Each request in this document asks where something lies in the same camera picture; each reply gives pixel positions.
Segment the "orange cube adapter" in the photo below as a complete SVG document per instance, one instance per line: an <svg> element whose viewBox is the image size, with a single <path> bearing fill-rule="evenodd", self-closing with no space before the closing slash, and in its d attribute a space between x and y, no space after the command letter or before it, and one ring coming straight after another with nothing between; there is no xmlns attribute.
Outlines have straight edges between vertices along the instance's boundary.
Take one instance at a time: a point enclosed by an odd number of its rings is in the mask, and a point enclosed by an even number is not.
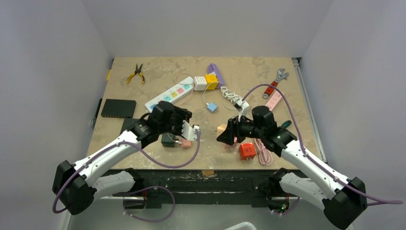
<svg viewBox="0 0 406 230"><path fill-rule="evenodd" d="M226 124L221 124L217 127L217 136L220 136L226 129L227 125Z"/></svg>

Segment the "green cube adapter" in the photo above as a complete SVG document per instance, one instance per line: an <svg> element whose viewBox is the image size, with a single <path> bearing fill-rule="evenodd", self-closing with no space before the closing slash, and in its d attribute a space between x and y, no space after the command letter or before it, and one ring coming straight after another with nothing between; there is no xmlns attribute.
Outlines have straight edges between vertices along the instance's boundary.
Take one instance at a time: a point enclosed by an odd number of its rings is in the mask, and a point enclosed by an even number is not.
<svg viewBox="0 0 406 230"><path fill-rule="evenodd" d="M161 144L164 147L175 147L176 146L176 136L172 133L165 133L161 136Z"/></svg>

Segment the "red cube adapter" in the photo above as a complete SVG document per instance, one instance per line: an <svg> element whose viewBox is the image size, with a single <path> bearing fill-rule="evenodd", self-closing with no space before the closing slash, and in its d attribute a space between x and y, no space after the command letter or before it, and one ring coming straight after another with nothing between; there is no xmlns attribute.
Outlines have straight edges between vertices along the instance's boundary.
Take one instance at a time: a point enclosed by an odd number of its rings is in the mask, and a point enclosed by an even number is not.
<svg viewBox="0 0 406 230"><path fill-rule="evenodd" d="M253 159L257 155L255 146L252 142L240 144L238 150L239 150L240 159L242 161L248 160L248 159Z"/></svg>

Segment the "light blue USB charger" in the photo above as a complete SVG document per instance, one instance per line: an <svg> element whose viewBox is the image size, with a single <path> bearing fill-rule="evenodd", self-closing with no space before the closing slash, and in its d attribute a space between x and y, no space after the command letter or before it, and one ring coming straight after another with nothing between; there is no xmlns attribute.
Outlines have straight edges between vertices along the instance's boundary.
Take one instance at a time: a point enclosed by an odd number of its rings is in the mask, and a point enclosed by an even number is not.
<svg viewBox="0 0 406 230"><path fill-rule="evenodd" d="M215 103L208 103L206 109L213 114L218 111L218 106Z"/></svg>

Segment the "small pink USB charger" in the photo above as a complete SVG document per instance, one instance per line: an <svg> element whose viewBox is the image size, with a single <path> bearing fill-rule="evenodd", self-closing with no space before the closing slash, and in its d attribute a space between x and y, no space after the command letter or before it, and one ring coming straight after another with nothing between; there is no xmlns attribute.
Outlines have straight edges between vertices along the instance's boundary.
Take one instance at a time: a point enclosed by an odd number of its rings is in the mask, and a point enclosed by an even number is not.
<svg viewBox="0 0 406 230"><path fill-rule="evenodd" d="M180 147L183 149L188 149L192 147L192 142L189 140L181 139L180 141Z"/></svg>

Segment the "black box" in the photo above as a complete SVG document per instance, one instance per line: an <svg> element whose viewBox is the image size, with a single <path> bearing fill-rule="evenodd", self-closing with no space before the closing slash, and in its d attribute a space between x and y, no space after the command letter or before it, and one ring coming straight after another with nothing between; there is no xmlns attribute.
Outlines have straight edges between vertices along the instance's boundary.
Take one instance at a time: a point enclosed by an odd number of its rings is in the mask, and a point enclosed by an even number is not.
<svg viewBox="0 0 406 230"><path fill-rule="evenodd" d="M139 119L137 118L125 118L122 124L122 128L120 131L120 134L122 134L125 131L129 132L134 132L133 129L135 126L138 124Z"/></svg>
<svg viewBox="0 0 406 230"><path fill-rule="evenodd" d="M132 118L135 107L135 100L106 99L101 116L110 118Z"/></svg>

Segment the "white power strip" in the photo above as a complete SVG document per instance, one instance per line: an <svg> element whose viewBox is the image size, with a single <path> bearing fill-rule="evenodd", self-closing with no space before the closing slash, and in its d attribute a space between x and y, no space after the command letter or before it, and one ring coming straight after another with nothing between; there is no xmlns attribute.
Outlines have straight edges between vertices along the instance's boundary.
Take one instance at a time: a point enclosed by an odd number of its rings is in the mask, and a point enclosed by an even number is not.
<svg viewBox="0 0 406 230"><path fill-rule="evenodd" d="M186 97L193 91L193 78L187 77L184 80L180 81L178 84L172 86L168 90L159 94L152 100L145 103L145 108L148 112L151 112L156 104L160 101L166 101L172 104L175 104L180 99Z"/></svg>

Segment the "white cube adapter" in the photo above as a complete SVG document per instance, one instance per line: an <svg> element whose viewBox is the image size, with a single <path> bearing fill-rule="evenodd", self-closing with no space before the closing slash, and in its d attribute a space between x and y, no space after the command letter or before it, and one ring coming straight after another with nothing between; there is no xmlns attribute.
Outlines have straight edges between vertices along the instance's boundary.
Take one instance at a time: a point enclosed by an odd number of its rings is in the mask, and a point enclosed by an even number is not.
<svg viewBox="0 0 406 230"><path fill-rule="evenodd" d="M203 76L195 76L193 78L193 89L195 91L204 91L207 86L206 78Z"/></svg>

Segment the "yellow black needle-nose pliers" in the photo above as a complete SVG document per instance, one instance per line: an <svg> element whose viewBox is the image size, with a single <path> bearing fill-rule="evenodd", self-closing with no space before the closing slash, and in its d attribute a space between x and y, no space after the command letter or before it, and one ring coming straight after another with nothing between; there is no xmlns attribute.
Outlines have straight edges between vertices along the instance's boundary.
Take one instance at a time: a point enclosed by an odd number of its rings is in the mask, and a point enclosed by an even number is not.
<svg viewBox="0 0 406 230"><path fill-rule="evenodd" d="M143 67L143 64L141 64L140 66L136 64L135 70L132 74L130 74L128 76L128 78L126 80L126 84L129 84L130 81L132 80L132 78L136 75L140 76L142 84L145 84L145 77L142 72L142 67Z"/></svg>

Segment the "pink power strip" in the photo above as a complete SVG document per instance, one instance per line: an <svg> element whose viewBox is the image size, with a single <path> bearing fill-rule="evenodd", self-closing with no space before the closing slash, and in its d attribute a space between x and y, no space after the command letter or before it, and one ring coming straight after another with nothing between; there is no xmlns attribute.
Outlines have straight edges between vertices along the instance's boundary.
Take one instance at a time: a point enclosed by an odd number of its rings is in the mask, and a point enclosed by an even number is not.
<svg viewBox="0 0 406 230"><path fill-rule="evenodd" d="M273 95L270 97L270 99L265 104L265 106L267 106L269 108L269 110L272 111L281 99L282 99L281 94L279 92L274 92Z"/></svg>

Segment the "yellow cube adapter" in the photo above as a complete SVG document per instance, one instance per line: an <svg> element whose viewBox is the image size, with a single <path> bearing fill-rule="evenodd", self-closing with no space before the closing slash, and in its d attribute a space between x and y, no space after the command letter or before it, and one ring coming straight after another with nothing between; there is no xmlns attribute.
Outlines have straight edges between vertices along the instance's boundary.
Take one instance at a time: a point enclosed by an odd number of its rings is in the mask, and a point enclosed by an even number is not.
<svg viewBox="0 0 406 230"><path fill-rule="evenodd" d="M206 74L205 75L205 80L206 80L206 90L215 90L217 85L219 84L219 81L215 75L212 74Z"/></svg>

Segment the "purple socket base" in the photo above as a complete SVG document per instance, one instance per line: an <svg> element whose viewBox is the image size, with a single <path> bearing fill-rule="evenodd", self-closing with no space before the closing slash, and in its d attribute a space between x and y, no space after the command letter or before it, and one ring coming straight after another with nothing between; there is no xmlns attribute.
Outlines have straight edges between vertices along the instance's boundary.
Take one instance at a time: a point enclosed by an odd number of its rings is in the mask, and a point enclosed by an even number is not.
<svg viewBox="0 0 406 230"><path fill-rule="evenodd" d="M223 75L221 74L219 68L217 67L216 64L214 63L210 63L209 66L206 68L206 71L208 74L211 75L215 75L217 80L223 85L225 86L225 80Z"/></svg>

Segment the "red handled adjustable wrench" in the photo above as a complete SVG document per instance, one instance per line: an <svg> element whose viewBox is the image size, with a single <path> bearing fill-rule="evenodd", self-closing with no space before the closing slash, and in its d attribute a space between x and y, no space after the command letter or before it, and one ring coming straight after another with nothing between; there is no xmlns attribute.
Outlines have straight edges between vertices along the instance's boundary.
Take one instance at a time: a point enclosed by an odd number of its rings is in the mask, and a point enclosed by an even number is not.
<svg viewBox="0 0 406 230"><path fill-rule="evenodd" d="M289 72L286 72L285 69L280 68L277 71L277 77L275 78L275 80L271 83L272 86L277 87L279 82L283 79L287 79L287 77L289 76ZM263 99L268 99L274 92L274 88L272 88L271 86L269 86L265 92L262 94L262 98Z"/></svg>

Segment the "pink plug adapter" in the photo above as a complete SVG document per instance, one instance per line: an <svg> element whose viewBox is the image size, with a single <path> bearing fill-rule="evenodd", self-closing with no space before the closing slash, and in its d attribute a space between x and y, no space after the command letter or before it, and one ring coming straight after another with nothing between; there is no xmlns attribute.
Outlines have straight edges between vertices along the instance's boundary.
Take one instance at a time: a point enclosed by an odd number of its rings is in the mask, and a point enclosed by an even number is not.
<svg viewBox="0 0 406 230"><path fill-rule="evenodd" d="M233 145L225 144L225 149L233 149L233 148L235 148L237 145L238 145L237 142L235 142Z"/></svg>

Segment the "green handled screwdriver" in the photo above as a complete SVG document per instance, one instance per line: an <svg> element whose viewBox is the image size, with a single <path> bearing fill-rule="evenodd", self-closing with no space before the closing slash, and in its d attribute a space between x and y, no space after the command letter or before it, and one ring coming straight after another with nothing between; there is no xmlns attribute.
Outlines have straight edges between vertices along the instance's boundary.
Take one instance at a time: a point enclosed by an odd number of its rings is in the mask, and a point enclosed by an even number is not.
<svg viewBox="0 0 406 230"><path fill-rule="evenodd" d="M287 129L291 124L292 124L292 121L287 120L284 123L282 123L281 128Z"/></svg>

